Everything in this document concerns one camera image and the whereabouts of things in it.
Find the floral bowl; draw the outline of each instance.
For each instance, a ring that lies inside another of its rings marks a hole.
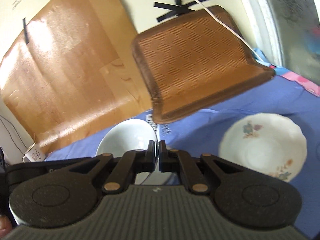
[[[234,123],[219,157],[289,182],[302,169],[307,141],[300,127],[279,114],[255,114]]]

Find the mug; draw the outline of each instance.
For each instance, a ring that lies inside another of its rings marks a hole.
[[[46,156],[41,152],[40,147],[37,143],[34,143],[26,150],[22,161],[24,163],[28,162],[43,162]]]

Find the white bowl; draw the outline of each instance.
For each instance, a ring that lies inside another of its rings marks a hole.
[[[234,123],[219,157],[289,182],[302,169],[307,142],[298,125],[279,114],[255,114]]]
[[[143,120],[129,119],[116,125],[106,134],[99,144],[96,156],[111,153],[117,158],[122,157],[127,151],[146,150],[150,140],[157,143],[157,136],[152,126]],[[170,172],[161,173],[157,164],[152,174],[149,172],[137,174],[135,184],[162,185],[170,179],[171,175]]]

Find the white cable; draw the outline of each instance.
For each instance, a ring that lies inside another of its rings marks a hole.
[[[210,16],[215,19],[218,23],[220,23],[223,27],[225,27],[227,30],[229,30],[233,35],[235,35],[238,39],[240,39],[251,51],[252,53],[257,57],[258,60],[263,61],[263,59],[254,51],[253,48],[240,36],[238,35],[234,30],[232,30],[229,26],[225,25],[222,21],[220,21],[215,15],[206,7],[203,5],[202,2],[199,0],[194,0],[196,3],[200,4],[202,8],[204,8]]]

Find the glossy brown paper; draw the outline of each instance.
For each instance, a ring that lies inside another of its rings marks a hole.
[[[51,0],[0,65],[1,98],[44,152],[151,108],[119,0]]]

